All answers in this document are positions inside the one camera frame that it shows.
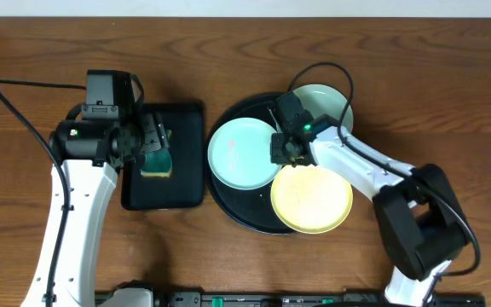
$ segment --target white background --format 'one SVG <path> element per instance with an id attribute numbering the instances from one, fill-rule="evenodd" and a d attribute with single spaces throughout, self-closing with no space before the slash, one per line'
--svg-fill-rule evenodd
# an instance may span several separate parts
<path id="1" fill-rule="evenodd" d="M 0 16 L 491 17 L 491 0 L 0 0 Z"/>

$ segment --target green sponge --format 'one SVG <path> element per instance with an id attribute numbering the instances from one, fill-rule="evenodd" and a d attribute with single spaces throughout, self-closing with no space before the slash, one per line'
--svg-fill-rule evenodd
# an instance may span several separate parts
<path id="1" fill-rule="evenodd" d="M 167 130 L 166 135 L 169 141 L 171 131 Z M 143 163 L 140 173 L 143 177 L 169 177 L 171 176 L 172 166 L 170 150 L 168 148 L 160 149 L 153 153 L 145 154 L 145 163 Z"/>

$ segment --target black round tray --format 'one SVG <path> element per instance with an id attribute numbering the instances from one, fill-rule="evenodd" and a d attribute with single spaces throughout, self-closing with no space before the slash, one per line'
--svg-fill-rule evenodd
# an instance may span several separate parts
<path id="1" fill-rule="evenodd" d="M 275 128 L 275 122 L 267 108 L 271 101 L 274 101 L 282 93 L 268 93 L 256 95 L 243 100 L 232 106 L 211 128 L 210 135 L 206 141 L 206 151 L 213 133 L 222 125 L 232 119 L 254 118 L 261 119 Z M 211 195 L 215 202 L 232 219 L 242 225 L 272 235 L 293 234 L 296 231 L 287 227 L 276 216 L 270 200 L 270 189 L 272 183 L 253 190 L 238 190 L 230 188 L 220 182 L 211 172 L 209 162 L 205 153 L 205 177 Z"/>

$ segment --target black tray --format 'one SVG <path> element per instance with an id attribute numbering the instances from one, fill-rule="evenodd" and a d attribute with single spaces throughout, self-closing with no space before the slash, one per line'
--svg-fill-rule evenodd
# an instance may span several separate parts
<path id="1" fill-rule="evenodd" d="M 145 104 L 143 112 L 160 112 L 171 130 L 172 173 L 143 177 L 145 156 L 124 166 L 121 204 L 127 210 L 189 208 L 204 199 L 204 112 L 199 103 Z"/>
<path id="2" fill-rule="evenodd" d="M 275 122 L 267 109 L 267 105 L 281 95 L 282 93 L 261 94 L 247 98 L 231 107 L 213 125 L 206 141 L 206 151 L 213 133 L 232 119 L 261 119 L 275 128 Z M 287 235 L 296 232 L 281 222 L 272 208 L 270 201 L 272 183 L 246 191 L 230 188 L 220 182 L 211 172 L 207 161 L 207 152 L 205 153 L 205 165 L 205 177 L 211 195 L 221 209 L 236 222 L 266 234 Z"/>

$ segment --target wood grain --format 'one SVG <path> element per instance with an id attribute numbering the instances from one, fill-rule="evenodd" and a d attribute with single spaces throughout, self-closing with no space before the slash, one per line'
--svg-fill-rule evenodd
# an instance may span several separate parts
<path id="1" fill-rule="evenodd" d="M 89 68 L 136 73 L 151 102 L 199 98 L 206 129 L 237 101 L 284 90 L 315 61 L 354 76 L 355 134 L 389 156 L 448 174 L 482 247 L 482 266 L 440 292 L 481 293 L 491 306 L 491 20 L 0 19 L 0 78 L 84 84 Z M 302 83 L 348 90 L 323 68 Z M 74 90 L 4 86 L 46 137 L 84 100 Z M 49 210 L 45 153 L 0 103 L 0 306 L 26 296 Z M 341 292 L 383 289 L 391 263 L 368 201 L 323 235 L 262 235 L 206 191 L 190 210 L 129 212 L 115 192 L 96 288 L 147 279 L 167 290 Z M 452 269 L 472 261 L 467 248 Z"/>

